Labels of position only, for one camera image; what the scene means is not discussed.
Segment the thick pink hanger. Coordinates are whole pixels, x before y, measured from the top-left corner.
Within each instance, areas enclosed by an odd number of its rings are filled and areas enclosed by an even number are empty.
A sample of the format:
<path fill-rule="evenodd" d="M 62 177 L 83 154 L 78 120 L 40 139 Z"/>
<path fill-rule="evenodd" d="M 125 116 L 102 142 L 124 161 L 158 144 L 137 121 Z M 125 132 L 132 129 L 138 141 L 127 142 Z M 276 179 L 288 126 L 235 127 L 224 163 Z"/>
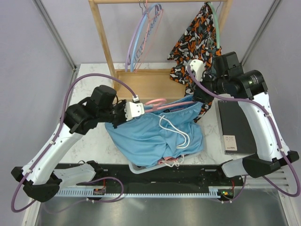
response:
<path fill-rule="evenodd" d="M 167 104 L 166 102 L 167 100 L 165 98 L 150 100 L 144 104 L 144 112 L 150 113 L 158 110 L 173 108 L 182 105 L 190 105 L 195 103 L 193 101 L 184 101 L 184 102 L 179 102 L 174 104 Z"/>

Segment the light blue shorts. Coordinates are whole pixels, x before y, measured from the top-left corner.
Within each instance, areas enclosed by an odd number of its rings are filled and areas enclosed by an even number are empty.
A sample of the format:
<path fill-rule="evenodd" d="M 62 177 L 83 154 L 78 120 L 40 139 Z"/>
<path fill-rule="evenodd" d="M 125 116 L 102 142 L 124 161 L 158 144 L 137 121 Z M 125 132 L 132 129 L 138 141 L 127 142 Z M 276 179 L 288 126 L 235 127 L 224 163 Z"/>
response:
<path fill-rule="evenodd" d="M 204 149 L 201 126 L 195 122 L 202 103 L 186 96 L 175 107 L 147 112 L 114 128 L 110 123 L 104 126 L 114 145 L 134 165 L 153 167 L 164 158 L 195 154 Z"/>

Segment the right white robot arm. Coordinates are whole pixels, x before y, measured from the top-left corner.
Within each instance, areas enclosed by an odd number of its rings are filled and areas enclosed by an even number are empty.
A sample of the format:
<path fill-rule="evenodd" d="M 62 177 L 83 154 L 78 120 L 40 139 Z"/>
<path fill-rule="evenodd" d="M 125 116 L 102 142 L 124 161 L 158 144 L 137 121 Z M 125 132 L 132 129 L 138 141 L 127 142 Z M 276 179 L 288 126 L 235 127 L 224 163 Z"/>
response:
<path fill-rule="evenodd" d="M 191 60 L 186 69 L 196 84 L 193 99 L 208 103 L 215 97 L 238 103 L 255 140 L 256 153 L 222 164 L 215 174 L 218 184 L 227 185 L 239 175 L 266 176 L 299 160 L 298 152 L 289 149 L 279 132 L 259 71 L 244 72 L 235 52 L 215 57 L 209 71 L 198 59 Z"/>

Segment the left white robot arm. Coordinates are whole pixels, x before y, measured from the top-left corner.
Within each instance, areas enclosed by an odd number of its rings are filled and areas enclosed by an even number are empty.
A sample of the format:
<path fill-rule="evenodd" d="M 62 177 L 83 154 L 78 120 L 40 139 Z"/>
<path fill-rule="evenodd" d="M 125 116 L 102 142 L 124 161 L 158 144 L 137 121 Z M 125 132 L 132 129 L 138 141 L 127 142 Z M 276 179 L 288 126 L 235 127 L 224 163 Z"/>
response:
<path fill-rule="evenodd" d="M 103 168 L 95 161 L 87 161 L 67 169 L 56 169 L 65 154 L 98 123 L 110 123 L 113 128 L 126 122 L 126 100 L 118 100 L 113 88 L 100 85 L 91 96 L 70 105 L 48 142 L 23 167 L 11 171 L 24 192 L 36 201 L 46 202 L 59 190 L 81 183 L 99 185 L 103 181 Z"/>

